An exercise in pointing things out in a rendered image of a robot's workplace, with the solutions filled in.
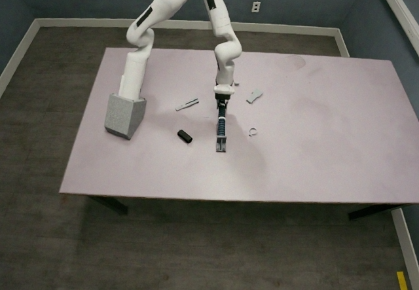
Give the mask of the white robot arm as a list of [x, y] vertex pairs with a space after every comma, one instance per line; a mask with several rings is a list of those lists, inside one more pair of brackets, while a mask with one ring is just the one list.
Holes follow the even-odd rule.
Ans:
[[[118, 95], [138, 100], [141, 92], [147, 60], [154, 42], [151, 26], [170, 19], [187, 0], [154, 0], [147, 10], [129, 27], [127, 41], [139, 48], [129, 52], [126, 57], [124, 74], [121, 78]], [[236, 38], [223, 0], [204, 0], [213, 34], [225, 37], [228, 42], [217, 45], [214, 54], [217, 60], [217, 74], [229, 79], [234, 74], [233, 59], [240, 57], [242, 47]]]

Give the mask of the short black cylinder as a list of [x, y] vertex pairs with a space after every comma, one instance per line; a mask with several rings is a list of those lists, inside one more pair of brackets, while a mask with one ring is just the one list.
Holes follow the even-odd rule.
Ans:
[[177, 133], [181, 138], [183, 138], [187, 143], [190, 143], [192, 141], [192, 137], [184, 132], [183, 130], [178, 131]]

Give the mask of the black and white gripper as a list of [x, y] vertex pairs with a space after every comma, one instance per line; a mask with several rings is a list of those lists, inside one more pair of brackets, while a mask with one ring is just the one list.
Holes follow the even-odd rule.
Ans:
[[213, 88], [213, 92], [215, 92], [217, 109], [219, 106], [219, 100], [227, 100], [225, 103], [225, 109], [227, 109], [230, 96], [234, 94], [234, 91], [235, 91], [234, 88], [231, 87], [233, 84], [233, 78], [234, 78], [234, 74], [229, 79], [223, 79], [217, 74], [216, 79], [215, 79], [216, 86]]

